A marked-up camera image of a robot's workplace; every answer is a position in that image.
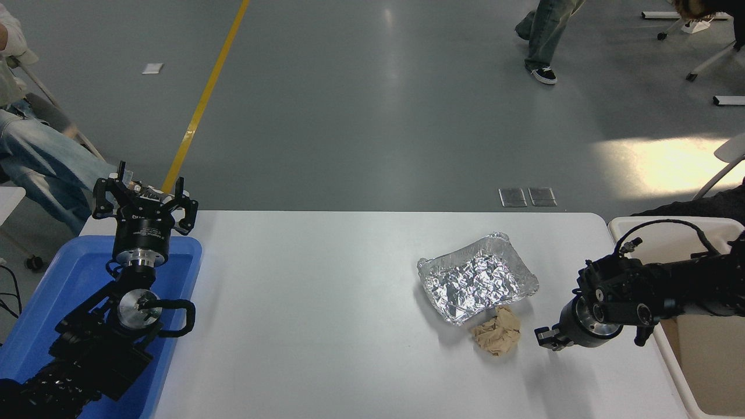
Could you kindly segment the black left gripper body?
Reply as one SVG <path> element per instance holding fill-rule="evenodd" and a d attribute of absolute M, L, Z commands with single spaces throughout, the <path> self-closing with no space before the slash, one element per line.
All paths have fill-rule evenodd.
<path fill-rule="evenodd" d="M 131 198 L 128 203 L 120 205 L 116 218 L 114 254 L 138 248 L 154 250 L 157 254 L 169 253 L 171 228 L 175 220 L 161 202 Z"/>

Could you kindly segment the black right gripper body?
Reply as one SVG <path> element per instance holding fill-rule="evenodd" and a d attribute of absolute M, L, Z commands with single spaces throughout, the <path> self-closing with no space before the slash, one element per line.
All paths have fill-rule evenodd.
<path fill-rule="evenodd" d="M 558 323 L 560 334 L 574 345 L 594 348 L 618 335 L 618 326 L 596 320 L 584 297 L 574 297 L 562 309 Z"/>

